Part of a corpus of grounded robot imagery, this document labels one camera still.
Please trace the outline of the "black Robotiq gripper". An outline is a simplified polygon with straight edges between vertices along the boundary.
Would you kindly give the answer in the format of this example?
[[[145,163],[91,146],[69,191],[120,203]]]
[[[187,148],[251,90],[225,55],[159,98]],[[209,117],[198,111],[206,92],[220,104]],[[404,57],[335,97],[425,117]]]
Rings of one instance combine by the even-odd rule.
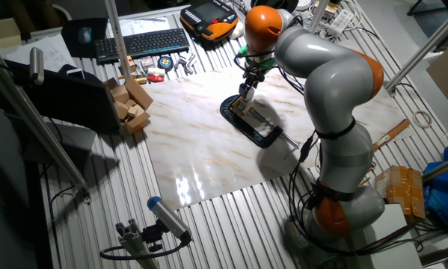
[[[239,95],[245,99],[248,94],[248,98],[252,100],[255,87],[265,80],[265,74],[266,70],[262,67],[245,67],[242,76],[245,81],[239,85]]]

